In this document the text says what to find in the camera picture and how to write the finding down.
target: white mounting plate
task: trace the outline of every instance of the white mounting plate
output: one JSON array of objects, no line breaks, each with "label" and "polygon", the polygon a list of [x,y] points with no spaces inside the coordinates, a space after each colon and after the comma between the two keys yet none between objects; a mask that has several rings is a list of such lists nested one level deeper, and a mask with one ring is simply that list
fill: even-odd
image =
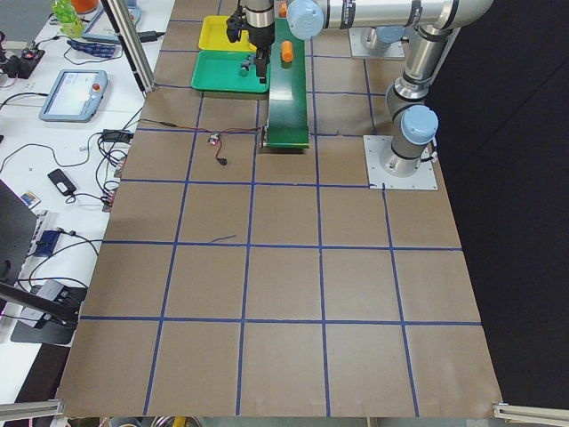
[{"label": "white mounting plate", "polygon": [[349,29],[349,46],[352,49],[352,58],[378,59],[378,60],[403,60],[405,52],[401,42],[392,44],[384,53],[370,51],[362,44],[362,35],[367,28]]},{"label": "white mounting plate", "polygon": [[[417,172],[408,178],[399,178],[387,173],[380,163],[380,153],[391,143],[393,136],[364,135],[365,162],[370,189],[438,189],[437,179],[431,162],[421,163]],[[425,149],[423,157],[428,157]]]}]

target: black wall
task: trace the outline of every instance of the black wall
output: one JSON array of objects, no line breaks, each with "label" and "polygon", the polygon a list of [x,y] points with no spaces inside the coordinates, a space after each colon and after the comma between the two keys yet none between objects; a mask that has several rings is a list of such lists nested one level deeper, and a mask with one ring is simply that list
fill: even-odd
[{"label": "black wall", "polygon": [[504,401],[569,408],[569,2],[494,0],[428,99]]}]

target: tiled table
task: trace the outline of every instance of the tiled table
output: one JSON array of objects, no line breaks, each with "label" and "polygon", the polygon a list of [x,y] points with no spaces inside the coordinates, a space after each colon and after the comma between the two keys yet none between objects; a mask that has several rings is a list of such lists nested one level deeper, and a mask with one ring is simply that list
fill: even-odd
[{"label": "tiled table", "polygon": [[[201,19],[178,0],[142,117],[210,130],[267,102],[189,87]],[[368,189],[401,62],[308,43],[311,148],[142,123],[59,396],[88,415],[486,417],[500,400],[445,186]]]}]

